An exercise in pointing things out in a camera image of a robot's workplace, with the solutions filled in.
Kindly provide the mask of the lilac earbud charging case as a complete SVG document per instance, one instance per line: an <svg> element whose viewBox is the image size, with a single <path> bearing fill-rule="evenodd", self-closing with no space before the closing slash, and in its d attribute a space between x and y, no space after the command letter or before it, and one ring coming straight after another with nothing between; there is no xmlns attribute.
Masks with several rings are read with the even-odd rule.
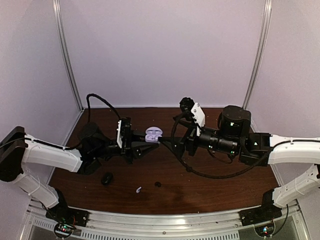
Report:
<svg viewBox="0 0 320 240"><path fill-rule="evenodd" d="M145 141L147 143L159 143L159 138L162 137L163 131L156 126L151 126L145 130Z"/></svg>

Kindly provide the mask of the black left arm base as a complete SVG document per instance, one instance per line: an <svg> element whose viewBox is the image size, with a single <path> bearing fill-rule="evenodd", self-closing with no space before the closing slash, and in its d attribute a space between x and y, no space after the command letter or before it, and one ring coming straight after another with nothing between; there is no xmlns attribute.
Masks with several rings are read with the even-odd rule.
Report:
<svg viewBox="0 0 320 240"><path fill-rule="evenodd" d="M58 204L46 208L46 217L55 220L57 223L67 224L70 226L86 227L89 212L86 210L69 207L63 193L56 189L58 195Z"/></svg>

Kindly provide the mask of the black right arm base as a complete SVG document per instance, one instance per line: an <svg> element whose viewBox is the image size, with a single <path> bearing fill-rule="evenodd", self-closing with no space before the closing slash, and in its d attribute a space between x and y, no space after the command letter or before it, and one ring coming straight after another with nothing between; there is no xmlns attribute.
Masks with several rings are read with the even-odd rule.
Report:
<svg viewBox="0 0 320 240"><path fill-rule="evenodd" d="M274 205L273 192L271 189L263 194L261 206L238 212L242 226L255 225L282 216L282 208Z"/></svg>

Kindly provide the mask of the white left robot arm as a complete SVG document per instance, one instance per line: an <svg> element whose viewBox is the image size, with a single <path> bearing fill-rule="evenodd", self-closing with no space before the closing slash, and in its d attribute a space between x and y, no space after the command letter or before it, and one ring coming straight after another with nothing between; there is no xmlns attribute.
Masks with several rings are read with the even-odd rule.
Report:
<svg viewBox="0 0 320 240"><path fill-rule="evenodd" d="M91 175L101 166L101 160L122 157L131 164L145 156L159 146L162 134L158 127L142 133L133 131L130 118L122 118L117 123L116 138L111 139L96 123L88 122L78 134L79 144L67 147L34 138L17 126L0 143L0 180L17 184L61 222L67 222L72 218L72 211L63 194L33 176L26 163Z"/></svg>

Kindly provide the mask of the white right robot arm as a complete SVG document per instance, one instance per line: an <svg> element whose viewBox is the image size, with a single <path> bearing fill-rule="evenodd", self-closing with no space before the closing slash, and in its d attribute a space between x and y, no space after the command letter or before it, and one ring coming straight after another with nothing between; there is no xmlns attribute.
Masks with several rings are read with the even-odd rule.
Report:
<svg viewBox="0 0 320 240"><path fill-rule="evenodd" d="M259 220L268 220L277 209L320 186L320 139L284 137L267 132L251 132L251 113L239 106L226 106L217 119L217 129L206 127L205 114L198 103L182 106L175 116L169 137L159 137L187 172L208 179L229 179L254 167L280 163L310 163L303 174L289 183L263 194L262 206L256 210ZM210 155L224 153L229 159L238 157L248 167L228 175L209 175L194 170L183 159L184 152L194 156L198 148Z"/></svg>

